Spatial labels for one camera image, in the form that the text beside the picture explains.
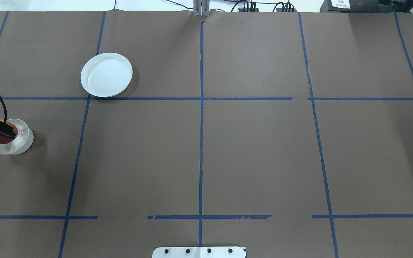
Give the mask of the red yellow apple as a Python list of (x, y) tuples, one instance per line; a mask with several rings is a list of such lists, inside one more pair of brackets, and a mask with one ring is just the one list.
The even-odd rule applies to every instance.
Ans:
[[(13, 131), (16, 131), (17, 132), (17, 135), (18, 135), (18, 129), (17, 129), (17, 127), (13, 124), (13, 123), (11, 123), (11, 122), (9, 122), (8, 120), (7, 120), (7, 122), (8, 122), (8, 124), (10, 124), (11, 126), (13, 126)], [(9, 143), (11, 143), (11, 142), (13, 142), (15, 139), (0, 139), (0, 144), (9, 144)]]

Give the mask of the white bowl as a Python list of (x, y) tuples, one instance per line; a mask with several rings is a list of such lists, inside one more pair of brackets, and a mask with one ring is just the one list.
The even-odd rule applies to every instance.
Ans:
[(18, 134), (13, 141), (0, 144), (0, 154), (17, 155), (27, 151), (33, 143), (33, 131), (20, 119), (9, 119), (7, 122), (13, 124)]

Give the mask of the white plate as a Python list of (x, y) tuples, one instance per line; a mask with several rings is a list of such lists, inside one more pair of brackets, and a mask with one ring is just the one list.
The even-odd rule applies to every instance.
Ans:
[(90, 95), (113, 97), (128, 88), (133, 77), (131, 62), (113, 52), (98, 54), (82, 67), (80, 83)]

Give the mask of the black power strip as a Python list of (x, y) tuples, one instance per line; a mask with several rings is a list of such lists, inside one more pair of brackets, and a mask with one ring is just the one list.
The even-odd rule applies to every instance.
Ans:
[(263, 12), (271, 12), (271, 13), (296, 13), (297, 9), (294, 5), (289, 1), (280, 1), (277, 3), (269, 3), (269, 2), (254, 2), (254, 1), (245, 1), (242, 0), (235, 5), (231, 11), (238, 11), (240, 13), (258, 13), (260, 11)]

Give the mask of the black device with label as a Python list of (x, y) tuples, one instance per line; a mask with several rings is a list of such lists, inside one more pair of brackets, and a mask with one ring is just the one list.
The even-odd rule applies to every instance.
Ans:
[(321, 13), (410, 13), (413, 0), (325, 0)]

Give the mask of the aluminium frame post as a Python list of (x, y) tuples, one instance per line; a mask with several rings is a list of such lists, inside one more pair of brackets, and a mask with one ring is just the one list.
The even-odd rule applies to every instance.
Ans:
[(193, 16), (210, 16), (210, 0), (193, 0)]

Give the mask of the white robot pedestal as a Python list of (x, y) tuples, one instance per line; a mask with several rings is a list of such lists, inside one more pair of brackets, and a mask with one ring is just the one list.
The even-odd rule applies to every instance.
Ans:
[(160, 247), (155, 248), (153, 258), (246, 258), (245, 247)]

